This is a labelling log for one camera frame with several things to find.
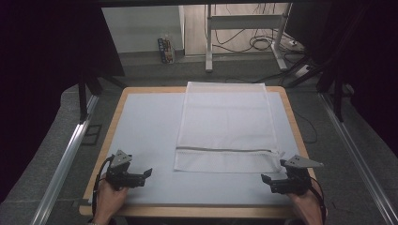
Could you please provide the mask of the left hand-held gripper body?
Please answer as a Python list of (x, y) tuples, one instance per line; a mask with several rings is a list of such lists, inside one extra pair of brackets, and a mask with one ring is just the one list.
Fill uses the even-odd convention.
[(121, 188), (129, 188), (130, 180), (145, 180), (141, 178), (141, 174), (128, 173), (131, 156), (117, 150), (111, 159), (111, 164), (106, 172), (106, 181), (113, 187), (114, 190)]

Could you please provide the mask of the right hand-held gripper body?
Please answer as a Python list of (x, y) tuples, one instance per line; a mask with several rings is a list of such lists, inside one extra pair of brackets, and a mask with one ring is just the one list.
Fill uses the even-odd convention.
[(294, 193), (303, 195), (312, 185), (309, 168), (323, 167), (324, 164), (306, 157), (295, 155), (290, 159), (281, 159), (281, 165), (286, 169), (287, 178), (280, 187), (282, 194)]

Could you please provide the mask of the white mesh laundry bag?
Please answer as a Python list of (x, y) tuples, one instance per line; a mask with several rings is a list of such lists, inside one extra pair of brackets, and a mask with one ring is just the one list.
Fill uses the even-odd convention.
[(263, 84), (187, 84), (175, 170), (277, 173), (282, 155)]

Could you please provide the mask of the person's left hand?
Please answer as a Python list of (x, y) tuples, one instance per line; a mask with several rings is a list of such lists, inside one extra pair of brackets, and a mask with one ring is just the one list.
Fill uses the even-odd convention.
[(100, 180), (97, 210), (91, 223), (94, 225), (109, 225), (113, 215), (123, 206), (128, 191), (127, 187), (114, 190), (105, 179)]

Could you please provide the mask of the person's right hand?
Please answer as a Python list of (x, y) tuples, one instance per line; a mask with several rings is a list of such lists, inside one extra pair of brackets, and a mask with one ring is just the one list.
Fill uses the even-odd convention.
[(291, 200), (294, 211), (305, 225), (324, 225), (321, 198), (317, 197), (310, 189), (303, 195), (287, 194)]

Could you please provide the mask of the white mesh fabric garment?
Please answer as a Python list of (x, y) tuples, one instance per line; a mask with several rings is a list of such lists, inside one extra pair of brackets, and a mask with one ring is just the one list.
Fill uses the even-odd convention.
[(270, 191), (259, 173), (178, 172), (174, 169), (182, 94), (129, 94), (116, 123), (110, 156), (118, 149), (132, 155), (131, 173), (152, 174), (143, 187), (129, 191), (127, 203), (187, 205), (288, 205)]

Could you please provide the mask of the black metal stand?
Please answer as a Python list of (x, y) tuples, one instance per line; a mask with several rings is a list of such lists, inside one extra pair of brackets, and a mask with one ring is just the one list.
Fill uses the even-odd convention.
[(112, 83), (121, 89), (127, 86), (114, 78), (113, 76), (106, 75), (97, 69), (91, 69), (82, 72), (79, 76), (78, 90), (79, 90), (79, 106), (80, 106), (80, 123), (82, 124), (88, 117), (87, 109), (87, 99), (86, 99), (86, 89), (89, 89), (90, 93), (94, 96), (98, 96), (102, 92), (102, 86), (100, 84), (99, 78), (103, 78), (109, 83)]
[(294, 81), (285, 84), (284, 88), (293, 88), (297, 85), (304, 83), (315, 75), (322, 73), (319, 79), (316, 90), (318, 93), (327, 93), (329, 88), (334, 85), (334, 92), (332, 94), (332, 111), (340, 122), (343, 122), (342, 116), (342, 98), (343, 98), (343, 80), (338, 72), (337, 59), (332, 56), (330, 59), (325, 61), (323, 64), (316, 66), (312, 70), (308, 71), (304, 75), (296, 78)]

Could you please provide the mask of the white power strip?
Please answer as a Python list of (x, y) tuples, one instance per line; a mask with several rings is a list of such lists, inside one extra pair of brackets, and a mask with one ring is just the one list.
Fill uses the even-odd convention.
[(295, 76), (296, 77), (301, 77), (303, 75), (305, 75), (307, 72), (309, 72), (312, 68), (309, 65), (304, 65), (302, 68), (300, 68), (296, 73)]

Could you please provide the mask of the pack of bottles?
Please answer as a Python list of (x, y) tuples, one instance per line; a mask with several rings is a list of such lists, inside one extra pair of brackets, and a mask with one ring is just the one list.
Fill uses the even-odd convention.
[(163, 64), (173, 64), (175, 62), (175, 49), (167, 35), (158, 39), (158, 48)]

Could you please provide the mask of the black curtain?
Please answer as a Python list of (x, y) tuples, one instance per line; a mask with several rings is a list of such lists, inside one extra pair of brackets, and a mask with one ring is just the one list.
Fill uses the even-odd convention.
[(101, 7), (0, 0), (0, 203), (38, 151), (63, 92), (123, 73)]
[(398, 0), (305, 0), (285, 32), (323, 66), (317, 90), (340, 83), (351, 102), (398, 157)]

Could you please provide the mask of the aluminium floor rail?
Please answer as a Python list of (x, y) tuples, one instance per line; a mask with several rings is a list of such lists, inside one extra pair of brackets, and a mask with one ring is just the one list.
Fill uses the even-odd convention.
[(371, 172), (371, 169), (365, 162), (365, 159), (360, 153), (359, 148), (352, 139), (345, 124), (341, 122), (337, 115), (334, 113), (332, 109), (333, 104), (330, 100), (329, 95), (319, 94), (318, 96), (320, 97), (321, 102), (323, 103), (332, 124), (334, 125), (342, 142), (344, 143), (344, 147), (347, 150), (349, 156), (352, 158), (352, 161), (357, 168), (360, 177), (364, 182), (366, 188), (368, 189), (371, 197), (373, 198), (381, 216), (384, 218), (387, 225), (398, 225), (398, 212), (393, 207), (384, 189), (376, 180), (375, 175)]
[(92, 115), (95, 111), (99, 97), (91, 96), (87, 107), (87, 116), (83, 122), (80, 122), (74, 129), (69, 140), (66, 150), (58, 163), (49, 186), (42, 197), (37, 211), (34, 214), (29, 225), (45, 225), (54, 208), (54, 204), (58, 198), (61, 188), (63, 187), (72, 162), (77, 154), (80, 144), (84, 138), (84, 134), (89, 126)]

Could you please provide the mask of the white desk frame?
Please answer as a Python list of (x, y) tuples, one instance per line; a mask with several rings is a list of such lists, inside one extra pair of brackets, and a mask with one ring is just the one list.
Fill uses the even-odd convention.
[(276, 29), (277, 36), (271, 42), (270, 47), (280, 70), (287, 71), (287, 65), (280, 51), (280, 44), (291, 6), (292, 4), (288, 3), (282, 14), (213, 16), (211, 14), (211, 5), (207, 5), (206, 72), (211, 72), (213, 70), (211, 32), (214, 30), (233, 29)]

